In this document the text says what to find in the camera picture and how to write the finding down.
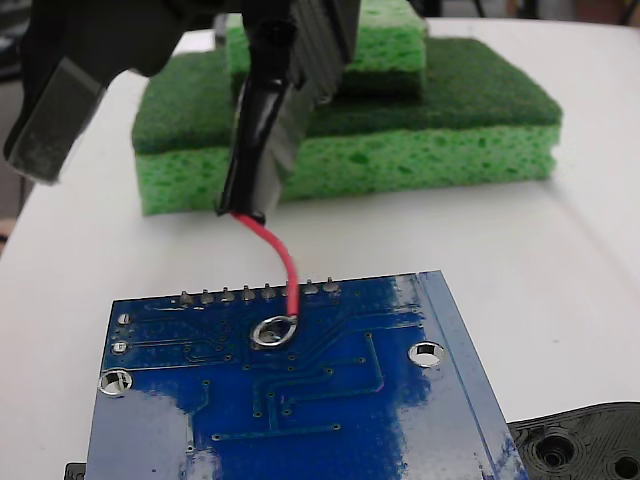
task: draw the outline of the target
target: stacked sponges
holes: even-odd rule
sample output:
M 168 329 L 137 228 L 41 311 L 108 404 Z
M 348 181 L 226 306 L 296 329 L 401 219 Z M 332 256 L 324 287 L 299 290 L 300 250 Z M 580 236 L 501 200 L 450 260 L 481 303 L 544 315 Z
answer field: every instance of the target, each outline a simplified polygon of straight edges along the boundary
M 425 42 L 408 5 L 363 2 L 356 61 L 333 102 L 313 114 L 283 201 L 551 173 L 558 105 L 478 41 Z M 133 132 L 145 214 L 215 208 L 248 69 L 241 33 L 231 25 L 227 50 L 175 57 L 150 82 Z

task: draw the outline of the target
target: white table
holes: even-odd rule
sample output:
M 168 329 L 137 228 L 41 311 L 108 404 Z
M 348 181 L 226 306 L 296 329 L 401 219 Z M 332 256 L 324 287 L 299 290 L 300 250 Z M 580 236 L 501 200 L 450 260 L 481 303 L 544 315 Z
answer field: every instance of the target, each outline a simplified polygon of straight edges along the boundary
M 485 41 L 560 102 L 553 180 L 286 205 L 271 228 L 304 277 L 442 269 L 508 421 L 640 401 L 639 32 L 431 25 Z M 193 34 L 182 48 L 206 43 Z M 145 85 L 131 73 L 113 83 L 0 261 L 3 478 L 59 480 L 86 458 L 114 299 L 284 280 L 230 218 L 140 216 L 130 132 Z

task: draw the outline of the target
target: red wire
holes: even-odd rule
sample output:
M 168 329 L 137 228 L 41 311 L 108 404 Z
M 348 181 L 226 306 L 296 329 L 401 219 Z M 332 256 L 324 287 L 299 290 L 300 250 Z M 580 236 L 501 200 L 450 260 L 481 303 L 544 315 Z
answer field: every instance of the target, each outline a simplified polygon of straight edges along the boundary
M 284 268 L 287 270 L 289 284 L 287 286 L 287 315 L 297 316 L 300 311 L 300 289 L 298 288 L 298 270 L 293 258 L 282 240 L 260 225 L 253 218 L 239 213 L 232 213 L 233 217 L 254 231 L 263 240 L 266 240 L 280 255 Z

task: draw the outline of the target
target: metal pin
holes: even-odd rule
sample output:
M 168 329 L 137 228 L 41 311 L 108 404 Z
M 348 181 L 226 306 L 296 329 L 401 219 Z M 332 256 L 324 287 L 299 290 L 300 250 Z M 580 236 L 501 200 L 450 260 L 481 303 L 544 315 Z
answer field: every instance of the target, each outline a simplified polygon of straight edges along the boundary
M 116 355 L 122 355 L 128 348 L 129 345 L 127 345 L 127 342 L 116 342 L 111 345 L 111 351 Z
M 202 295 L 200 295 L 200 301 L 202 302 L 203 305 L 208 305 L 210 303 L 213 303 L 214 301 L 213 293 L 209 293 L 209 290 L 203 290 Z
M 123 313 L 118 317 L 118 325 L 129 325 L 131 323 L 131 315 Z
M 187 292 L 183 291 L 180 294 L 180 305 L 182 305 L 183 307 L 193 305 L 193 297 Z
M 236 299 L 236 296 L 229 291 L 227 287 L 222 289 L 222 295 L 220 295 L 220 301 L 222 302 L 233 302 Z
M 264 284 L 264 289 L 262 290 L 262 298 L 269 299 L 276 296 L 276 291 L 268 284 Z
M 311 280 L 307 280 L 307 284 L 302 287 L 302 292 L 305 295 L 315 295 L 316 293 L 318 293 L 318 287 L 315 286 Z
M 242 299 L 245 302 L 248 302 L 253 300 L 254 298 L 256 298 L 256 294 L 253 292 L 253 290 L 249 290 L 249 285 L 245 285 L 242 289 Z
M 324 284 L 322 289 L 328 293 L 334 293 L 340 290 L 340 285 L 337 282 L 333 281 L 333 278 L 329 277 L 327 279 L 327 283 Z

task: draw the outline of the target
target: blue circuit board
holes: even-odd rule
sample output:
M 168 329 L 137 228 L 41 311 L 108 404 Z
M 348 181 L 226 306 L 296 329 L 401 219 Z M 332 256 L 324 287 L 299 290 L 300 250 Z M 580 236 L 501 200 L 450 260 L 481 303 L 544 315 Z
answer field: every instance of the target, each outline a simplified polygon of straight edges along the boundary
M 115 302 L 87 479 L 526 479 L 439 272 L 303 286 L 256 349 L 283 292 Z

